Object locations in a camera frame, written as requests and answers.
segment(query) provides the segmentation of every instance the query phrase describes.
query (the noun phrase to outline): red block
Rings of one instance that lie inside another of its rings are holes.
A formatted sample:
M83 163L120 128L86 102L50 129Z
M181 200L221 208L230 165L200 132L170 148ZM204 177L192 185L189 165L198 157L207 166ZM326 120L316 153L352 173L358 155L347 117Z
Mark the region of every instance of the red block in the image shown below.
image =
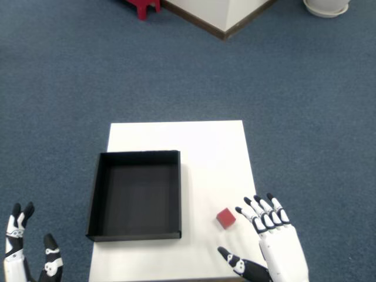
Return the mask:
M222 225L224 229L227 229L235 222L236 218L233 214L229 211L228 208L225 208L219 214L217 214L217 220Z

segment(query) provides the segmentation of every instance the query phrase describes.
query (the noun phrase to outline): floor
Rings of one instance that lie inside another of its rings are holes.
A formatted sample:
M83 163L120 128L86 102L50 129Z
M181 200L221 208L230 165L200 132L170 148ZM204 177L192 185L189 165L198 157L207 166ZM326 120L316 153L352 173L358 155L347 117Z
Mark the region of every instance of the floor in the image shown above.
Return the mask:
M33 275L51 232L64 281L88 280L89 196L111 122L241 119L256 189L285 206L310 281L372 281L375 9L351 1L320 19L279 0L222 42L165 9L141 22L120 0L3 0L0 222L34 202Z

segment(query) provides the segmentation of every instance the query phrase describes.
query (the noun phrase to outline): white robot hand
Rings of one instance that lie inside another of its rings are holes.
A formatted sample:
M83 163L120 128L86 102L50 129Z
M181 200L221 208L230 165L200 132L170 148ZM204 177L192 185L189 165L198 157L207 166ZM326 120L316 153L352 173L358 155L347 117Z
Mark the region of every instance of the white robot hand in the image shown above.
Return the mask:
M24 256L24 231L28 219L34 212L33 203L21 211L20 204L15 204L5 238L4 272L6 282L35 282L32 278L26 257ZM56 241L51 234L44 238L46 263L39 277L39 282L60 282L63 272L63 261Z
M223 247L218 251L234 272L251 282L309 282L306 258L295 227L278 200L270 193L267 196L274 208L254 196L255 201L244 198L251 208L236 207L236 211L244 215L258 233L258 243L268 268L243 260Z

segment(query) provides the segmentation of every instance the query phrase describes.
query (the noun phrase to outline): white table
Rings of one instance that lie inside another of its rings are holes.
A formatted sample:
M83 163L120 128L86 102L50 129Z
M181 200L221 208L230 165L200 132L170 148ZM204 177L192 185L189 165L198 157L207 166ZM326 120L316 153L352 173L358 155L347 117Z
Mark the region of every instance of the white table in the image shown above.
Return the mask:
M181 239L94 243L89 282L237 277L223 246L265 265L253 226L234 210L255 194L242 121L113 123L108 152L181 151ZM236 222L224 230L216 214Z

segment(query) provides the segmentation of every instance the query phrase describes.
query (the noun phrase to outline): open black tray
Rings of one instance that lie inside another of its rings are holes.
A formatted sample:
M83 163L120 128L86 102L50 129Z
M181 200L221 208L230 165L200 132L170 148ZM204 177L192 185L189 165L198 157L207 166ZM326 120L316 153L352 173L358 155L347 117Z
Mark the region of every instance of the open black tray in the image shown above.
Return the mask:
M181 238L180 152L101 153L86 236L93 241Z

